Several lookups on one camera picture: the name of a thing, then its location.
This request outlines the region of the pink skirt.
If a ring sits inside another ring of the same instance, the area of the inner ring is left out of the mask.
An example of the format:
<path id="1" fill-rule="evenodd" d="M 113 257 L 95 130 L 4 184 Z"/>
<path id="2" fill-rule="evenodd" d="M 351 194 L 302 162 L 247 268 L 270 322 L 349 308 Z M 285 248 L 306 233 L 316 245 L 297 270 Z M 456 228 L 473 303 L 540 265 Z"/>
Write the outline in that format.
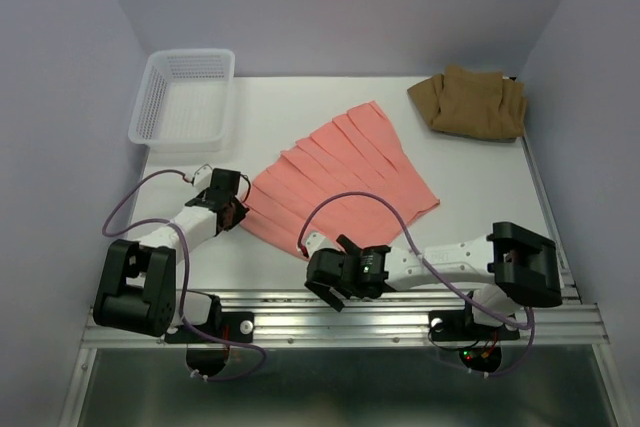
<path id="1" fill-rule="evenodd" d="M 391 243 L 436 208 L 438 198 L 414 168 L 387 115 L 375 102 L 334 117 L 252 182 L 242 227 L 297 255 L 302 229 L 359 245 Z"/>

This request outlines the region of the tan brown skirt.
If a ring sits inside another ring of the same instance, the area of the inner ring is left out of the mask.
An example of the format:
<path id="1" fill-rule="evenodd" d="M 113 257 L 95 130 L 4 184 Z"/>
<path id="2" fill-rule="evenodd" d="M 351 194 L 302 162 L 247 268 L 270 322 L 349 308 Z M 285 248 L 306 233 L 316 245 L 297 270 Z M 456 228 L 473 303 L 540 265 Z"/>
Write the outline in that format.
<path id="1" fill-rule="evenodd" d="M 484 141 L 524 135 L 524 84 L 501 72 L 449 65 L 444 73 L 410 87 L 408 96 L 433 131 Z"/>

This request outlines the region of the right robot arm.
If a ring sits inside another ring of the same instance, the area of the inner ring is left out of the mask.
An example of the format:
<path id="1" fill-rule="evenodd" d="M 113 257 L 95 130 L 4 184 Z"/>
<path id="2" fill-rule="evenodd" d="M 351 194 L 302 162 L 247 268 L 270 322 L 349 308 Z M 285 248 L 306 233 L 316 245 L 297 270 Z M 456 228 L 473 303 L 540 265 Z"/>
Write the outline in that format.
<path id="1" fill-rule="evenodd" d="M 522 308 L 555 308 L 562 282 L 554 241 L 511 222 L 497 222 L 475 240 L 417 251 L 387 245 L 359 247 L 346 236 L 318 232 L 303 241 L 305 286 L 336 311 L 347 299 L 441 284 L 465 303 L 463 331 L 482 337 L 514 326 Z"/>

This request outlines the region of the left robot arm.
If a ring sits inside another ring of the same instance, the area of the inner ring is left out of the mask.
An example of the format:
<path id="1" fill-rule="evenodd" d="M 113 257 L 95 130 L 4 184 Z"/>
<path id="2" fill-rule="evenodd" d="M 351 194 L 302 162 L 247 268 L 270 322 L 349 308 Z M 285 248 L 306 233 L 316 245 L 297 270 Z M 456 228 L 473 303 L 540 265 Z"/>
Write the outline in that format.
<path id="1" fill-rule="evenodd" d="M 171 219 L 149 218 L 120 231 L 109 224 L 119 208 L 144 185 L 163 174 L 191 185 L 196 196 Z M 199 340 L 215 339 L 223 318 L 202 306 L 184 320 L 190 275 L 190 254 L 201 244 L 239 225 L 249 208 L 238 197 L 248 177 L 238 171 L 205 164 L 194 173 L 162 169 L 143 179 L 116 205 L 102 226 L 112 243 L 107 249 L 93 304 L 93 320 L 110 327 L 151 337 L 188 326 Z"/>

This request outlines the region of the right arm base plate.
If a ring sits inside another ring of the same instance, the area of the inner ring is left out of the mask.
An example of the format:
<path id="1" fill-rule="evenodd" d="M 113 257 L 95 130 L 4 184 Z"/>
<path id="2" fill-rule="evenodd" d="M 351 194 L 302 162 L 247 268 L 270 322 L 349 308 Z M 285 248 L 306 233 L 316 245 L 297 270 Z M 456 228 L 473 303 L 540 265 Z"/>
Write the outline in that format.
<path id="1" fill-rule="evenodd" d="M 487 326 L 473 320 L 470 307 L 458 310 L 433 310 L 428 314 L 431 339 L 436 343 L 519 340 L 517 330 L 510 330 L 504 324 Z"/>

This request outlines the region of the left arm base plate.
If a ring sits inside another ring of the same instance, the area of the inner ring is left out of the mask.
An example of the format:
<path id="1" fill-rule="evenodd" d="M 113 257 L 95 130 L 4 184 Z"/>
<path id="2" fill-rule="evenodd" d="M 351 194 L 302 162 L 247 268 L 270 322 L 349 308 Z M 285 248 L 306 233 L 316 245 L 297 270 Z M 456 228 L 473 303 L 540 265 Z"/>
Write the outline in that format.
<path id="1" fill-rule="evenodd" d="M 253 341 L 254 314 L 250 311 L 225 312 L 213 310 L 203 323 L 193 322 L 194 327 L 209 337 L 237 342 Z M 167 332 L 164 341 L 168 344 L 203 344 L 209 340 L 193 332 L 186 326 L 178 327 L 173 333 Z"/>

